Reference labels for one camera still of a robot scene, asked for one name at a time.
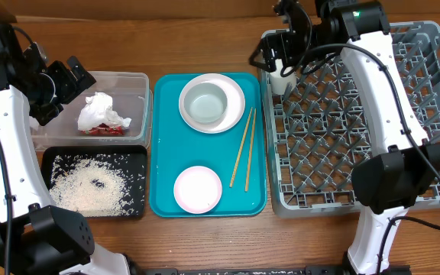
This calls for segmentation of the wooden chopstick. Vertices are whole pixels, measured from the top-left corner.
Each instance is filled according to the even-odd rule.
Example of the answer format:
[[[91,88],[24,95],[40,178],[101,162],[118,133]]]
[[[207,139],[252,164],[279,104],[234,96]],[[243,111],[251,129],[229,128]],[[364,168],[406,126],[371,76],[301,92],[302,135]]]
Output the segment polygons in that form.
[[[235,177],[236,177],[236,174],[237,174],[237,171],[238,171],[238,165],[239,165],[239,162],[240,162],[240,159],[241,159],[241,155],[242,155],[242,151],[243,151],[243,147],[244,147],[244,142],[245,142],[245,139],[246,139],[246,136],[247,136],[247,132],[248,132],[248,128],[249,128],[252,112],[253,112],[253,108],[251,107],[251,109],[249,111],[249,114],[248,114],[248,117],[247,117],[247,121],[246,121],[245,126],[244,126],[244,131],[243,131],[243,134],[242,134],[241,143],[240,143],[240,146],[239,146],[239,149],[238,149],[238,154],[237,154],[236,161],[235,161],[235,167],[234,167],[232,175],[231,175],[231,180],[230,180],[230,183],[229,183],[229,187],[230,188],[233,187],[234,182],[235,182]]]
[[[250,184],[250,175],[251,175],[251,161],[252,161],[252,151],[254,146],[254,135],[255,135],[255,125],[256,125],[256,114],[257,109],[254,109],[254,115],[252,117],[252,126],[251,126],[251,137],[250,137],[250,146],[249,146],[249,154],[248,154],[248,160],[247,160],[247,175],[246,175],[246,181],[244,186],[244,191],[247,193],[249,190],[249,184]]]

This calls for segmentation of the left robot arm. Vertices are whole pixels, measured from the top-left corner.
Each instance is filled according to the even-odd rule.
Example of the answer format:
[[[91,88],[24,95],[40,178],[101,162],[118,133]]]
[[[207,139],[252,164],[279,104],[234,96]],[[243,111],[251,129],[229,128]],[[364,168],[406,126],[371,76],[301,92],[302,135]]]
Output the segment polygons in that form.
[[[45,125],[90,88],[76,57],[48,63],[21,29],[0,22],[0,266],[7,274],[141,272],[127,255],[94,241],[86,218],[58,207],[42,177],[30,120]]]

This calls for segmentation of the small grey bowl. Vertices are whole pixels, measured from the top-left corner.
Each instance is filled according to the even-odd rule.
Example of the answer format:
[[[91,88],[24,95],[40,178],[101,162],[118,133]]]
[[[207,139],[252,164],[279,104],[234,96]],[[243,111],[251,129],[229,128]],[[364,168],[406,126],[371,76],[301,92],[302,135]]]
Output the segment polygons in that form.
[[[219,120],[227,107],[227,96],[222,88],[210,82],[194,85],[184,99],[186,113],[196,122],[211,124]]]

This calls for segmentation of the red snack wrapper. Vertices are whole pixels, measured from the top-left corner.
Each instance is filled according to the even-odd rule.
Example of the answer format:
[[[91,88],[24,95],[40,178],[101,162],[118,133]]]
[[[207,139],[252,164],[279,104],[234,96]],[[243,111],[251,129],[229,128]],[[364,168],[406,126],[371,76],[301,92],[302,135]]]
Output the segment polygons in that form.
[[[121,127],[110,128],[109,126],[98,126],[89,130],[83,131],[84,134],[91,135],[118,135],[122,136],[124,130]]]

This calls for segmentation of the white napkin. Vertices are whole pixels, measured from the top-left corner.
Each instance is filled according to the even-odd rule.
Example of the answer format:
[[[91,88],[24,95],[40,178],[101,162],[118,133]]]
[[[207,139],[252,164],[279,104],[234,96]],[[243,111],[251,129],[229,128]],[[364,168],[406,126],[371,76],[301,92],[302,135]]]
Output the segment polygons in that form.
[[[80,131],[88,131],[99,125],[110,128],[128,128],[131,119],[121,117],[113,110],[113,98],[104,92],[95,92],[86,97],[86,105],[79,113],[77,127]]]

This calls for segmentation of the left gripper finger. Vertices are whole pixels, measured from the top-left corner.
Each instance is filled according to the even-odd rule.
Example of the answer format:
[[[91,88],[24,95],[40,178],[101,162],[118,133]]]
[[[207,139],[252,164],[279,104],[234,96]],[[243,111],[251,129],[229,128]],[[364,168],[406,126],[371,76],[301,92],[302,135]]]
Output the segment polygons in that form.
[[[70,71],[76,78],[77,92],[81,93],[96,83],[95,78],[90,74],[83,65],[79,62],[77,57],[71,56],[67,60],[67,64],[70,67]]]
[[[47,125],[52,119],[57,117],[63,110],[60,102],[48,102],[39,104],[38,122],[41,126]]]

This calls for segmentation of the pink bowl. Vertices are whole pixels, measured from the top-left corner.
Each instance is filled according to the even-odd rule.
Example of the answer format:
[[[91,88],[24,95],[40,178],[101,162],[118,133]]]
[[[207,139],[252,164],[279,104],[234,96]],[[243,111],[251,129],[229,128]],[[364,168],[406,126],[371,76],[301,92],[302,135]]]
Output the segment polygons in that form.
[[[215,171],[204,166],[193,166],[176,178],[173,195],[182,210],[199,215],[218,205],[222,190],[222,181]]]

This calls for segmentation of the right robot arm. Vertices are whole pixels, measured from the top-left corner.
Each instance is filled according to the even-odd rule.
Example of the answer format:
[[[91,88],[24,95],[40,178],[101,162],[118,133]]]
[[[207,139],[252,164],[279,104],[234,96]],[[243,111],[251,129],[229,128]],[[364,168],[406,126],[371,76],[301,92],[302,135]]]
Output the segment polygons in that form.
[[[297,1],[277,2],[273,9],[288,29],[262,38],[249,62],[288,77],[312,61],[326,61],[330,53],[340,56],[363,106],[372,153],[351,172],[362,210],[345,254],[345,272],[388,274],[398,226],[440,170],[440,144],[430,142],[409,103],[383,6],[378,1],[318,1],[315,6],[319,24]]]

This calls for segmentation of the white paper cup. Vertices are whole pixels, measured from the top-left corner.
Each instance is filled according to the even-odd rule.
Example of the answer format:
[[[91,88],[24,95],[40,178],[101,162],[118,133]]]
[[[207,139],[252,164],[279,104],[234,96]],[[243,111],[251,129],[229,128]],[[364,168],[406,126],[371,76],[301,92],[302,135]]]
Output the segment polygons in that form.
[[[274,95],[284,95],[287,86],[290,86],[291,89],[296,88],[296,74],[292,73],[289,76],[282,77],[280,74],[282,68],[282,60],[276,59],[276,70],[272,73],[269,73],[271,92]]]

